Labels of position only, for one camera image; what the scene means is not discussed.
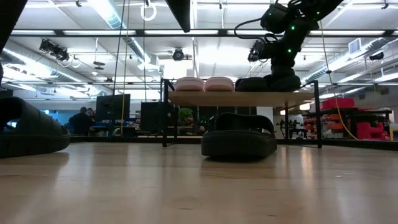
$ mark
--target computer monitor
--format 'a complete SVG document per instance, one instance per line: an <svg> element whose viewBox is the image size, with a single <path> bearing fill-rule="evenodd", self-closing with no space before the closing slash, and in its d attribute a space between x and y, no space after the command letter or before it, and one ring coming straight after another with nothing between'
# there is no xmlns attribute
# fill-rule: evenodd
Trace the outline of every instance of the computer monitor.
<svg viewBox="0 0 398 224"><path fill-rule="evenodd" d="M130 94L124 95L124 112L123 112L123 95L114 96L98 96L96 104L95 120L117 120L129 119L130 117Z"/></svg>

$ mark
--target wooden floor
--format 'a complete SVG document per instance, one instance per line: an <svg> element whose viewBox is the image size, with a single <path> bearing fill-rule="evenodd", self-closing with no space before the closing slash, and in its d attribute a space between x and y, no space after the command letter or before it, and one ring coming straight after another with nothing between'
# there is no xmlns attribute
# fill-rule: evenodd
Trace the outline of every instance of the wooden floor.
<svg viewBox="0 0 398 224"><path fill-rule="evenodd" d="M0 160L1 223L394 223L398 153L281 146L212 161L199 145L72 144Z"/></svg>

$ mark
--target potted plant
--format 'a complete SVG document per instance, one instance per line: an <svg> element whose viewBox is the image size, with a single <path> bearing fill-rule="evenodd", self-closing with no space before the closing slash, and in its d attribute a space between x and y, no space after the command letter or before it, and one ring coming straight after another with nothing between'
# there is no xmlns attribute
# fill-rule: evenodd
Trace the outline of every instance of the potted plant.
<svg viewBox="0 0 398 224"><path fill-rule="evenodd" d="M193 125L192 110L189 108L181 108L178 111L178 121L182 126Z"/></svg>

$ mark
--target red chair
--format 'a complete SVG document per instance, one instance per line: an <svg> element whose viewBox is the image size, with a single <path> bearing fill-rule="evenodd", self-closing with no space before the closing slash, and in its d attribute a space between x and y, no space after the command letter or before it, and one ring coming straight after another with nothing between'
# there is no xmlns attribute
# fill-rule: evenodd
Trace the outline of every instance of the red chair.
<svg viewBox="0 0 398 224"><path fill-rule="evenodd" d="M371 127L368 122L362 122L356 124L356 136L358 139L369 139L369 140L388 140L388 134L384 130L382 123L378 123L377 127Z"/></svg>

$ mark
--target ventilation duct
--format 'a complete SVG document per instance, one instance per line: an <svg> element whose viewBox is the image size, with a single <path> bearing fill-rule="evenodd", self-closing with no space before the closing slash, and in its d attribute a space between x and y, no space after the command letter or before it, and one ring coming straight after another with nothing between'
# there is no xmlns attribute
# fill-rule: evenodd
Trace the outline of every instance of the ventilation duct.
<svg viewBox="0 0 398 224"><path fill-rule="evenodd" d="M25 62L12 54L7 53L3 50L0 54L0 62L2 64L14 64L14 65L25 65Z"/></svg>
<svg viewBox="0 0 398 224"><path fill-rule="evenodd" d="M97 11L97 13L106 21L106 23L112 29L126 29L124 23L122 23L121 16L116 9L115 4L112 0L88 0L90 5ZM151 58L144 52L142 47L133 37L121 37L130 49L135 53L138 60L141 63L150 63Z"/></svg>
<svg viewBox="0 0 398 224"><path fill-rule="evenodd" d="M386 49L388 46L390 46L392 43L394 43L398 39L394 38L378 38L376 40L374 39L360 39L359 41L361 42L361 48L360 50L355 50L353 54L351 54L349 51L352 50L347 49L343 51L342 53L334 56L331 59L328 59L329 63L329 69L331 71L335 71L337 69L343 68L351 63L354 62L354 59L359 58L359 57L367 57L370 56L374 53L376 53L378 50L381 49ZM326 66L326 63L320 65L317 68L314 68L311 70L309 73L310 75L305 77L306 82L310 82L313 80L316 80L324 75L327 75L328 68Z"/></svg>
<svg viewBox="0 0 398 224"><path fill-rule="evenodd" d="M67 68L63 68L56 62L42 57L30 50L27 50L26 48L23 48L11 41L6 44L3 52L12 55L14 58L18 58L18 61L22 61L24 62L24 64L29 64L30 62L32 62L36 67L39 67L42 70L48 70L51 74L58 74L60 75L60 79L68 78L69 80L73 80L73 82L76 82L77 85L79 84L78 82L92 82L91 79L76 72L73 72ZM106 88L105 86L92 86L92 88L96 88L98 91L103 91L107 95L112 95L113 93L112 90Z"/></svg>

